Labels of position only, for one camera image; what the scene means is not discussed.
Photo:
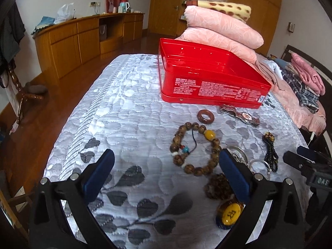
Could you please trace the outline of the silver bangle with chain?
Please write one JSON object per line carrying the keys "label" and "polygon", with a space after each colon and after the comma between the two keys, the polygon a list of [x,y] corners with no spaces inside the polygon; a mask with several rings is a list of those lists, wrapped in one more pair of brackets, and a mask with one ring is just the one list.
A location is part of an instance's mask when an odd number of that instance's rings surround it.
{"label": "silver bangle with chain", "polygon": [[241,148],[237,146],[228,146],[227,149],[237,162],[248,166],[248,158]]}

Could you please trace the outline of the silver plain bangle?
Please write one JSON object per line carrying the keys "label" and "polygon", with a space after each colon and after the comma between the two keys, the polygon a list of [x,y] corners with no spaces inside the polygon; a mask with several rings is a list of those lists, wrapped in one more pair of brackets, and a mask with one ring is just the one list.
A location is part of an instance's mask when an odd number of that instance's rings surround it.
{"label": "silver plain bangle", "polygon": [[270,174],[272,172],[271,167],[265,160],[252,160],[249,163],[249,170],[250,171],[265,171],[266,174]]}

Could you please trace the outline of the pink bed sheet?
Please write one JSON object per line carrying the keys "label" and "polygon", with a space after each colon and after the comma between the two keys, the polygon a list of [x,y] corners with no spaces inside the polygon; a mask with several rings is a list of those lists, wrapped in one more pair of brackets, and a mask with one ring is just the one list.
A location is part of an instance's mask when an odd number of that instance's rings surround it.
{"label": "pink bed sheet", "polygon": [[282,78],[281,69],[274,61],[257,54],[254,68],[271,83],[271,92],[298,128],[306,128],[317,136],[323,133],[326,128],[326,113],[320,101],[317,101],[316,113],[310,111],[307,106],[301,105],[291,86]]}

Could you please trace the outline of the blue plaid garment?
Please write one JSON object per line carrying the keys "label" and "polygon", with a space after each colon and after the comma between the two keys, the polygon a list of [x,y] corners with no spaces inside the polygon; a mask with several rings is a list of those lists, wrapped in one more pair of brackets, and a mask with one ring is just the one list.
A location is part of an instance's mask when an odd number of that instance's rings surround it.
{"label": "blue plaid garment", "polygon": [[318,100],[319,97],[307,89],[307,86],[291,71],[282,69],[281,74],[283,79],[288,83],[293,93],[299,101],[299,105],[306,107],[311,113],[315,114],[319,111]]}

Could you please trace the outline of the silver wristwatch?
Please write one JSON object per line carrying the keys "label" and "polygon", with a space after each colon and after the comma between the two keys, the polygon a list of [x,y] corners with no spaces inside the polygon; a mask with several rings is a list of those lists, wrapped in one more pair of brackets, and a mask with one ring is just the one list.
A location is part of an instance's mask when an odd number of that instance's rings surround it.
{"label": "silver wristwatch", "polygon": [[257,117],[252,116],[247,112],[240,112],[235,107],[229,105],[220,106],[220,111],[227,113],[228,115],[242,121],[245,124],[258,127],[260,125],[260,120]]}

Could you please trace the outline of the white grey leaf bedspread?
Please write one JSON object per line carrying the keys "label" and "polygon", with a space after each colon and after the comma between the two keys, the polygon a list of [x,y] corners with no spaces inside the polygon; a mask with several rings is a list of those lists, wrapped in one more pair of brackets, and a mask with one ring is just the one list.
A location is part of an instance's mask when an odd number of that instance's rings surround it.
{"label": "white grey leaf bedspread", "polygon": [[228,232],[214,221],[220,201],[205,196],[209,178],[185,174],[169,150],[179,127],[198,122],[201,109],[215,115],[206,127],[221,147],[241,148],[249,162],[264,160],[262,135],[275,136],[278,170],[270,179],[294,181],[304,214],[312,193],[282,156],[306,142],[277,98],[269,92],[259,109],[240,110],[260,119],[257,128],[216,106],[164,102],[157,55],[121,55],[105,67],[64,125],[44,177],[55,182],[80,174],[109,148],[115,165],[89,208],[118,248],[215,248]]}

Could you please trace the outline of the wooden coat stand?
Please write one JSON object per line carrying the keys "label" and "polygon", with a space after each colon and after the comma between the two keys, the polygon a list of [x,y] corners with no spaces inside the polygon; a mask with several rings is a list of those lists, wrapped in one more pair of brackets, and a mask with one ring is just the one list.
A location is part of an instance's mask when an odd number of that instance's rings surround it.
{"label": "wooden coat stand", "polygon": [[27,102],[28,100],[38,100],[41,101],[44,99],[43,96],[37,95],[37,94],[33,94],[33,93],[28,93],[24,90],[24,88],[22,87],[16,73],[15,73],[15,68],[16,68],[16,64],[14,60],[11,60],[9,62],[9,69],[8,71],[8,75],[9,78],[12,80],[16,90],[18,91],[18,99],[19,101],[19,106],[18,106],[18,112],[17,112],[17,119],[16,122],[18,125],[20,125],[21,121],[22,121],[22,117],[23,117],[23,109],[24,109],[24,104],[25,102]]}

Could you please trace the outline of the red tin box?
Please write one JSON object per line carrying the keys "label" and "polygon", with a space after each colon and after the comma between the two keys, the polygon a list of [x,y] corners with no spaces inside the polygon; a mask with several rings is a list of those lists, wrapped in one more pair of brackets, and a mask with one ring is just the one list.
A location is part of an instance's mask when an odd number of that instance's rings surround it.
{"label": "red tin box", "polygon": [[245,61],[216,47],[161,38],[157,60],[165,102],[258,109],[271,89]]}

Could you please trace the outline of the yellow brown spotted blanket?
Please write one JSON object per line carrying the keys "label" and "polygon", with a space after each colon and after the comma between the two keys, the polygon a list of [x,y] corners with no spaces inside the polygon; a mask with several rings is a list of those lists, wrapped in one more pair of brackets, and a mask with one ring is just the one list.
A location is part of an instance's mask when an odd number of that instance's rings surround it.
{"label": "yellow brown spotted blanket", "polygon": [[234,17],[242,21],[243,23],[246,23],[251,16],[251,7],[239,3],[192,0],[186,2],[186,6],[197,6],[205,9],[218,11]]}

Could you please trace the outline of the small grey gift bag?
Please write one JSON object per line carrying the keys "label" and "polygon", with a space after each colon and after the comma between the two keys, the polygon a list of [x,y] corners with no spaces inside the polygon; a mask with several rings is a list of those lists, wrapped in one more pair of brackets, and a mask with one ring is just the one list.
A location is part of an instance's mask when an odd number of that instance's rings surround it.
{"label": "small grey gift bag", "polygon": [[100,42],[105,41],[107,39],[107,25],[99,26],[99,38]]}

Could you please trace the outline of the blue folded cloth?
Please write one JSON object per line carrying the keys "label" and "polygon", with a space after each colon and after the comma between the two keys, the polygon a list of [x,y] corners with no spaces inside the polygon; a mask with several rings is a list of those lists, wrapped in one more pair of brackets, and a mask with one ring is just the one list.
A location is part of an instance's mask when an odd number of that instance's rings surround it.
{"label": "blue folded cloth", "polygon": [[49,26],[54,25],[54,22],[55,22],[55,18],[48,17],[48,16],[43,16],[42,20],[39,22],[39,24],[37,24],[35,26],[34,30],[31,33],[31,35],[34,35],[34,34],[38,33],[40,30],[43,30],[45,28],[48,28]]}

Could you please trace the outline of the hanging dark clothes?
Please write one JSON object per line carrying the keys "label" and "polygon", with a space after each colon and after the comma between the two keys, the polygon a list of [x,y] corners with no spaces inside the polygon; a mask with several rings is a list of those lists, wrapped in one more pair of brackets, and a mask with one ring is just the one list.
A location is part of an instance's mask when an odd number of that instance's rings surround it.
{"label": "hanging dark clothes", "polygon": [[1,23],[1,75],[15,65],[13,59],[20,51],[24,33],[25,26],[15,2]]}

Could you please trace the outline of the light blue kettle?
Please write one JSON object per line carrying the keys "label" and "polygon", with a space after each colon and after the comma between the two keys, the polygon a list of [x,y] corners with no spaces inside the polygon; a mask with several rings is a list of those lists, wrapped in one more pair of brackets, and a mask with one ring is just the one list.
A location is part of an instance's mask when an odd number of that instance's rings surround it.
{"label": "light blue kettle", "polygon": [[119,13],[127,13],[128,9],[130,8],[130,4],[127,0],[121,0],[119,7],[118,7],[118,12]]}

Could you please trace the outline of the red picture frames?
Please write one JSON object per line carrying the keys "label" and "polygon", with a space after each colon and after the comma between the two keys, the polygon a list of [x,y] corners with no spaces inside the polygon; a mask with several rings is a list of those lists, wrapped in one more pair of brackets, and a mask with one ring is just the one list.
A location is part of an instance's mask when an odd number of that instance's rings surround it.
{"label": "red picture frames", "polygon": [[114,8],[118,8],[121,2],[128,2],[129,0],[105,0],[106,13],[113,13]]}

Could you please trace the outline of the wall switch panel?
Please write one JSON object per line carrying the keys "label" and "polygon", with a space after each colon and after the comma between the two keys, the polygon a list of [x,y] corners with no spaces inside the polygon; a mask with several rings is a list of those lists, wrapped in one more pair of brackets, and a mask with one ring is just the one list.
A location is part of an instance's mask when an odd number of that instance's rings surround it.
{"label": "wall switch panel", "polygon": [[295,24],[289,22],[289,23],[288,23],[288,27],[287,27],[287,31],[288,31],[288,33],[294,33],[294,30],[295,30]]}

